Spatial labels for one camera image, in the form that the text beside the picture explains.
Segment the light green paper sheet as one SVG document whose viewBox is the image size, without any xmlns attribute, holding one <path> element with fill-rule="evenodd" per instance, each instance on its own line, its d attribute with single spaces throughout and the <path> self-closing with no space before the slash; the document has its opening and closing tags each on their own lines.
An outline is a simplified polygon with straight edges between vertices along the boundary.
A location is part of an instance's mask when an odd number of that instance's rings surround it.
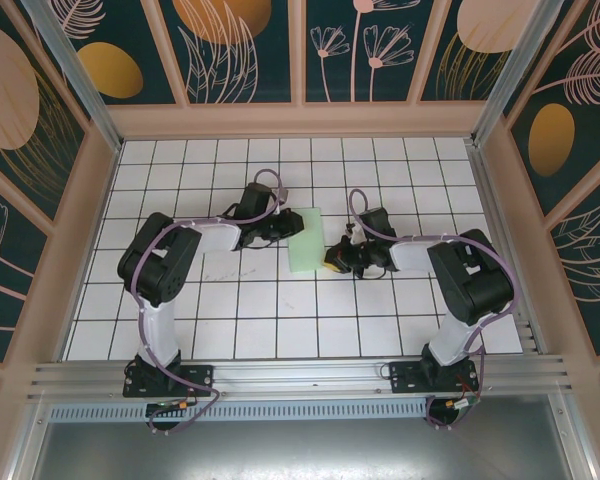
<svg viewBox="0 0 600 480">
<path fill-rule="evenodd" d="M 317 271 L 323 267 L 325 242 L 320 208 L 301 208 L 303 230 L 288 239 L 288 262 L 292 273 Z"/>
</svg>

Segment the small circuit board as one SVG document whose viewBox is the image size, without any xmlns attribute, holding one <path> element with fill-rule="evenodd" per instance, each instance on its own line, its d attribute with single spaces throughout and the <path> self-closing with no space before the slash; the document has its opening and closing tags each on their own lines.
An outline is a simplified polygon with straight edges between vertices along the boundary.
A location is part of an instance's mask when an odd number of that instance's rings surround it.
<svg viewBox="0 0 600 480">
<path fill-rule="evenodd" d="M 457 399 L 429 397 L 425 404 L 425 421 L 436 430 L 452 430 L 479 402 L 478 396 Z"/>
<path fill-rule="evenodd" d="M 154 435 L 167 434 L 183 423 L 188 410 L 196 405 L 196 400 L 150 403 L 145 409 L 146 425 Z"/>
</svg>

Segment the aluminium mounting rail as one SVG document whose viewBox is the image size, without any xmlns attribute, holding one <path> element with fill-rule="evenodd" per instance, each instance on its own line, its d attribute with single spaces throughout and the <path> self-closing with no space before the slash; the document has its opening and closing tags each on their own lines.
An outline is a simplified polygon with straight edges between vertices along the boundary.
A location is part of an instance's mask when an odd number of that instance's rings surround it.
<svg viewBox="0 0 600 480">
<path fill-rule="evenodd" d="M 123 400 L 124 361 L 67 361 L 35 367 L 26 398 L 46 402 Z M 391 395 L 385 358 L 217 361 L 213 386 L 224 400 L 366 399 Z M 572 389 L 557 355 L 488 355 L 486 396 L 564 393 Z"/>
</svg>

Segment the aluminium side rail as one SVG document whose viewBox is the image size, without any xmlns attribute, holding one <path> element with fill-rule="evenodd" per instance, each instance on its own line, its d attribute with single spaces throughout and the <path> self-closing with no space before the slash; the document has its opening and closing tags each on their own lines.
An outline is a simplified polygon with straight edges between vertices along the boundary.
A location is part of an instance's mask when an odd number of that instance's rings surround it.
<svg viewBox="0 0 600 480">
<path fill-rule="evenodd" d="M 533 332 L 532 315 L 524 298 L 525 288 L 518 274 L 517 257 L 512 248 L 511 235 L 491 182 L 487 165 L 480 150 L 467 148 L 469 162 L 483 207 L 492 245 L 513 270 L 518 281 L 519 300 L 516 308 L 482 330 L 482 340 L 488 354 L 538 354 Z"/>
</svg>

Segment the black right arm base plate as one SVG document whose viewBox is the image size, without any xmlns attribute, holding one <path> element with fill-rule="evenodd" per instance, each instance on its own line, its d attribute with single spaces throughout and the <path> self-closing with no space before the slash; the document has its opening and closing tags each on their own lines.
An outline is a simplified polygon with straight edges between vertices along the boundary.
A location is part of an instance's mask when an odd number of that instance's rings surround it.
<svg viewBox="0 0 600 480">
<path fill-rule="evenodd" d="M 422 360 L 391 362 L 389 380 L 393 393 L 408 394 L 460 394 L 463 387 L 477 391 L 480 386 L 475 363 L 469 359 L 451 366 Z"/>
</svg>

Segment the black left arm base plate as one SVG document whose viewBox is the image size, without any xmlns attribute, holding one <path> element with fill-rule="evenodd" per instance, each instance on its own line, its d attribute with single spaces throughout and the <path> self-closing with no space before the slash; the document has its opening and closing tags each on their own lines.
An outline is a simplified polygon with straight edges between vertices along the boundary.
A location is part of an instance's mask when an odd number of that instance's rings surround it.
<svg viewBox="0 0 600 480">
<path fill-rule="evenodd" d="M 191 383 L 211 387 L 213 384 L 213 367 L 211 365 L 183 366 L 180 376 Z M 191 393 L 187 386 L 174 381 L 170 377 L 153 378 L 136 365 L 130 366 L 125 373 L 122 389 L 124 398 L 180 398 L 186 396 L 209 397 L 210 392 L 197 390 Z"/>
</svg>

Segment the aluminium corner post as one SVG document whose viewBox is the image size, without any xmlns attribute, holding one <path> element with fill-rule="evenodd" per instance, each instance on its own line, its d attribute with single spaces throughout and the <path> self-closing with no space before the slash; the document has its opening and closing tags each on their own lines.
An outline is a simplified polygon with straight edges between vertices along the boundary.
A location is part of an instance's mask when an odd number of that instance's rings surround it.
<svg viewBox="0 0 600 480">
<path fill-rule="evenodd" d="M 57 22 L 52 8 L 46 0 L 21 0 L 21 2 L 31 20 L 38 27 L 54 58 L 64 69 L 69 83 L 74 87 L 106 143 L 115 154 L 118 154 L 121 149 L 122 137 L 73 45 Z"/>
<path fill-rule="evenodd" d="M 571 0 L 539 0 L 532 10 L 471 131 L 470 146 L 473 149 L 479 150 L 488 140 L 566 1 Z"/>
</svg>

